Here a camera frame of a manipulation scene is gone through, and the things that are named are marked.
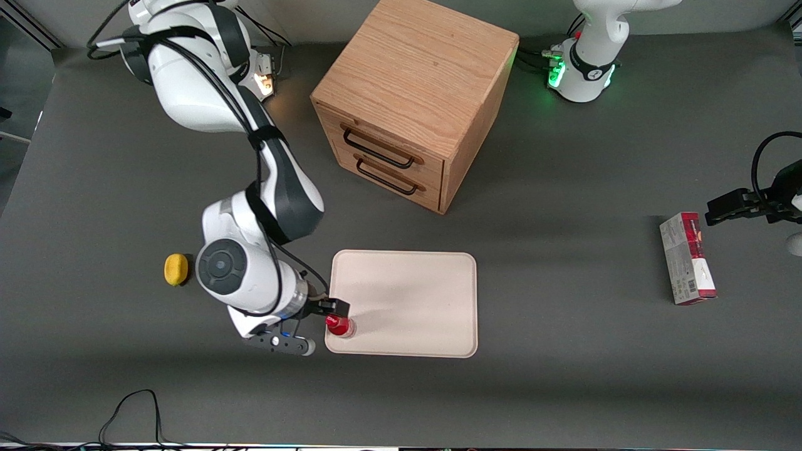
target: red and white box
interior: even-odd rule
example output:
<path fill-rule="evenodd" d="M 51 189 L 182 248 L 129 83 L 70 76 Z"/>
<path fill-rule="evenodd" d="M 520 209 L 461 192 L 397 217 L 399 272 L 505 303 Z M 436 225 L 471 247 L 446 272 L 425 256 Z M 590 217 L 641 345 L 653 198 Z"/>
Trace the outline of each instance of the red and white box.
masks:
<path fill-rule="evenodd" d="M 660 225 L 674 303 L 689 306 L 714 299 L 715 285 L 702 251 L 698 213 L 680 213 Z"/>

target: yellow object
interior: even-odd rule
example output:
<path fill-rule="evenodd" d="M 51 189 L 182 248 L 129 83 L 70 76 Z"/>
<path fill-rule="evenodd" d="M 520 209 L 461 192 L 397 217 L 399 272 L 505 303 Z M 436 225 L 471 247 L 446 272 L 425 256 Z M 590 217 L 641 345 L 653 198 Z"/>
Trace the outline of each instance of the yellow object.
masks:
<path fill-rule="evenodd" d="M 183 254 L 173 254 L 164 260 L 164 280 L 172 286 L 184 283 L 189 274 L 189 260 Z"/>

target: wooden cabinet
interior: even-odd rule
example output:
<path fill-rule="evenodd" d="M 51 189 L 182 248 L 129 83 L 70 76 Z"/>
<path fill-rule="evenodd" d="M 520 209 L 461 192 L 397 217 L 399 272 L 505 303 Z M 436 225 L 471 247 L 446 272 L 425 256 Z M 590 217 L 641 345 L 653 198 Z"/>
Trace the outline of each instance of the wooden cabinet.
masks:
<path fill-rule="evenodd" d="M 517 45 L 426 0 L 381 0 L 312 92 L 337 162 L 445 213 L 496 119 Z"/>

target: red bottle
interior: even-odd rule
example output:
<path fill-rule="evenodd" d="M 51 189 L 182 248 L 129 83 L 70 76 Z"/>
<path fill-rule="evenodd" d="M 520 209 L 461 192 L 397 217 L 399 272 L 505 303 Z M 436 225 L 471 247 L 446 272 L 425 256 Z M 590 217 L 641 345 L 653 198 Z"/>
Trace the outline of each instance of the red bottle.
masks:
<path fill-rule="evenodd" d="M 354 320 L 343 318 L 342 316 L 328 315 L 326 317 L 326 327 L 328 327 L 329 332 L 340 338 L 350 338 L 356 333 Z"/>

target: drawer handle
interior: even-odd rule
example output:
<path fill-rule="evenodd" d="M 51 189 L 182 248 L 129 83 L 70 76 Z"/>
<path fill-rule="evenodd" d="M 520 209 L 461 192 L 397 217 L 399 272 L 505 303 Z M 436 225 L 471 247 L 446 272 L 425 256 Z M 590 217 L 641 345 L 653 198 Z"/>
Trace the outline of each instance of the drawer handle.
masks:
<path fill-rule="evenodd" d="M 412 163 L 415 161 L 415 158 L 412 158 L 412 157 L 410 157 L 409 161 L 407 161 L 406 163 L 401 163 L 400 161 L 393 160 L 392 158 L 387 158 L 386 156 L 382 155 L 381 153 L 378 153 L 376 151 L 370 150 L 367 147 L 361 145 L 360 143 L 356 143 L 356 142 L 354 142 L 352 140 L 349 140 L 348 136 L 350 136 L 350 128 L 346 128 L 346 132 L 342 134 L 342 140 L 344 140 L 346 142 L 346 144 L 350 145 L 353 148 L 361 150 L 361 151 L 365 152 L 366 154 L 368 154 L 370 156 L 375 156 L 376 158 L 380 159 L 381 161 L 384 161 L 385 163 L 387 163 L 389 165 L 393 165 L 398 169 L 409 169 L 409 167 L 412 166 Z"/>
<path fill-rule="evenodd" d="M 366 177 L 369 177 L 370 179 L 375 180 L 378 183 L 381 183 L 382 185 L 384 185 L 384 186 L 386 186 L 386 187 L 388 187 L 390 189 L 394 189 L 395 191 L 398 191 L 399 193 L 403 194 L 404 196 L 411 196 L 412 194 L 415 194 L 415 191 L 418 190 L 418 185 L 413 185 L 412 188 L 410 188 L 410 189 L 404 189 L 404 188 L 401 188 L 398 185 L 392 184 L 389 181 L 384 180 L 383 178 L 381 178 L 381 177 L 379 177 L 377 175 L 371 174 L 371 173 L 367 172 L 365 169 L 362 169 L 362 163 L 364 163 L 364 160 L 362 158 L 360 158 L 356 162 L 356 170 L 358 170 L 360 174 L 362 174 L 362 175 L 364 175 Z"/>

